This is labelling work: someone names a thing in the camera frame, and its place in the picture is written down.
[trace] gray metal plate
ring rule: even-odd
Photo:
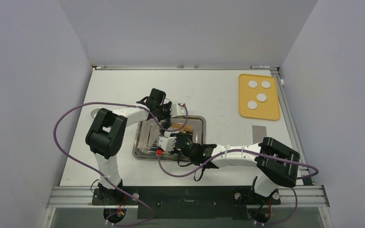
[[[176,117],[171,119],[172,123],[183,124],[185,122],[185,117]],[[189,133],[192,135],[192,141],[194,143],[205,143],[205,130],[206,121],[202,116],[192,115],[188,118],[187,125],[193,126],[193,132]],[[156,140],[160,135],[160,128],[156,122],[151,119],[147,121],[142,121],[138,124],[138,130],[136,131],[135,145],[133,149],[134,157],[138,159],[153,159],[157,160],[156,151]],[[163,153],[161,156],[162,160],[176,161],[177,154]],[[188,162],[189,160],[185,157],[180,159],[183,162]]]

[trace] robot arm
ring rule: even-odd
[[[151,116],[145,109],[150,110],[159,121],[186,114],[185,109],[178,104],[172,102],[165,104],[165,95],[163,91],[152,89],[150,96],[128,108],[113,111],[102,108],[95,115],[86,136],[86,144],[95,154],[99,170],[114,185],[122,186],[116,154],[121,148],[126,127],[150,119]],[[272,138],[266,137],[259,144],[231,147],[193,143],[184,134],[165,132],[164,136],[159,136],[157,139],[157,146],[164,152],[184,155],[194,165],[201,165],[212,156],[225,153],[207,163],[204,166],[205,169],[218,169],[226,166],[258,167],[263,174],[257,177],[252,188],[256,194],[263,197],[270,196],[278,186],[294,187],[296,185],[298,171],[296,165],[242,152],[242,150],[249,150],[294,162],[300,160],[299,153]],[[227,153],[227,150],[232,149],[239,151]],[[108,184],[104,177],[101,177],[98,187],[102,193],[108,196],[113,196],[115,199],[120,197],[119,192],[114,190],[114,187]]]
[[[256,194],[263,197],[270,196],[278,186],[292,188],[296,185],[298,166],[243,153],[243,150],[248,150],[294,162],[300,160],[299,153],[273,138],[265,137],[263,142],[253,145],[223,146],[193,143],[184,134],[172,133],[170,137],[159,136],[156,144],[164,152],[184,155],[194,165],[201,165],[209,158],[220,154],[207,163],[204,166],[205,169],[218,169],[226,166],[257,167],[263,174],[257,177],[252,187]]]
[[[145,109],[139,108],[139,106],[150,110],[158,121],[185,115],[185,109],[178,104],[172,102],[164,104],[165,96],[165,92],[152,89],[150,96],[136,102],[131,107],[113,111],[102,108],[94,115],[94,121],[86,136],[86,144],[94,153],[99,170],[113,184],[122,186],[116,155],[121,148],[126,127],[152,118]],[[98,186],[105,194],[118,198],[118,191],[114,191],[114,187],[108,184],[104,177],[100,178]]]

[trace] red wire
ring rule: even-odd
[[[269,201],[269,208],[268,208],[268,210],[265,212],[265,214],[266,214],[266,213],[268,213],[268,211],[270,211],[270,208],[271,208],[271,207],[272,207],[272,201],[270,200],[270,201]]]
[[[124,201],[120,204],[120,206],[117,208],[117,212],[121,214],[121,206],[126,202],[126,195],[124,195]]]

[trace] white dot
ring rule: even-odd
[[[256,109],[258,107],[258,104],[255,101],[249,101],[247,106],[249,109]]]
[[[258,83],[256,81],[249,81],[248,86],[251,88],[257,88]]]
[[[264,87],[265,89],[268,89],[270,87],[270,83],[267,81],[263,81],[261,82],[261,86]]]
[[[257,95],[257,100],[264,102],[267,100],[267,96],[265,94],[258,94]]]

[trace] cable tie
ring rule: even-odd
[[[241,147],[241,159],[243,159],[243,155],[244,155],[244,148],[245,148],[245,146],[242,146],[242,147]]]
[[[227,151],[230,149],[230,145],[226,145],[226,150],[224,151],[224,158],[227,159]]]

